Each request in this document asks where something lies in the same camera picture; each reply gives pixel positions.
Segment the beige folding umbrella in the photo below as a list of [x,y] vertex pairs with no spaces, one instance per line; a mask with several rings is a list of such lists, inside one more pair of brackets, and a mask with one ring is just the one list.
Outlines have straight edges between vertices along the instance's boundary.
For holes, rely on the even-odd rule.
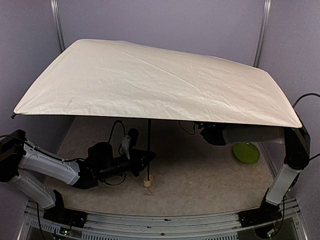
[[72,43],[31,84],[13,114],[303,125],[264,70],[209,55],[101,39]]

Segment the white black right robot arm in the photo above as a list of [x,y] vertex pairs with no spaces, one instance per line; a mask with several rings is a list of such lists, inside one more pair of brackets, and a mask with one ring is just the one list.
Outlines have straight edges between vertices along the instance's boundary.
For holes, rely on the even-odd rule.
[[311,138],[302,126],[284,127],[270,125],[197,122],[203,139],[213,146],[225,146],[235,143],[278,143],[285,147],[283,164],[277,172],[273,183],[267,190],[264,202],[277,206],[294,181],[304,170],[310,158]]

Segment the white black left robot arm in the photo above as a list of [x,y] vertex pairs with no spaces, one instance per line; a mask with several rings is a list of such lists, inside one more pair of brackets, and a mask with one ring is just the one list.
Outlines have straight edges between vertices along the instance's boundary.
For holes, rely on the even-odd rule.
[[87,190],[108,178],[131,172],[140,175],[156,157],[150,150],[135,149],[137,129],[130,129],[122,141],[123,153],[114,157],[109,142],[101,141],[87,150],[87,157],[63,158],[41,149],[27,140],[25,131],[18,129],[0,137],[0,181],[11,183],[43,209],[64,208],[58,191],[44,186],[32,172],[64,182],[74,188]]

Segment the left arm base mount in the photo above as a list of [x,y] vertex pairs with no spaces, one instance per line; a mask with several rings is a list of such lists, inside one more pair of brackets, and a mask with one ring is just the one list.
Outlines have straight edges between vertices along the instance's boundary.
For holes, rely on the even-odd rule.
[[84,211],[78,211],[65,208],[62,211],[45,210],[43,218],[55,223],[69,227],[83,228],[85,226],[88,214]]

